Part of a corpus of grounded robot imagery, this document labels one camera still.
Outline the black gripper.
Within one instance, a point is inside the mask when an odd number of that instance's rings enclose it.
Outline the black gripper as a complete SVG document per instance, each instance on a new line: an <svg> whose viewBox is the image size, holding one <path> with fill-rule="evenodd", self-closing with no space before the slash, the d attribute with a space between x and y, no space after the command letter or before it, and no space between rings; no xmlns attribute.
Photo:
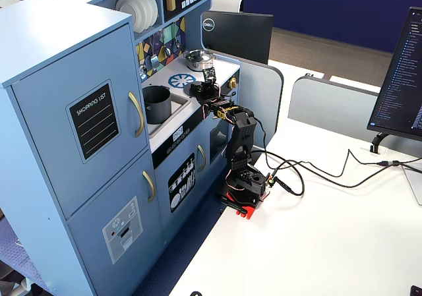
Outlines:
<svg viewBox="0 0 422 296"><path fill-rule="evenodd" d="M220 87L213 82L195 81L193 82L193 96L201 104L208 104L220 97Z"/></svg>

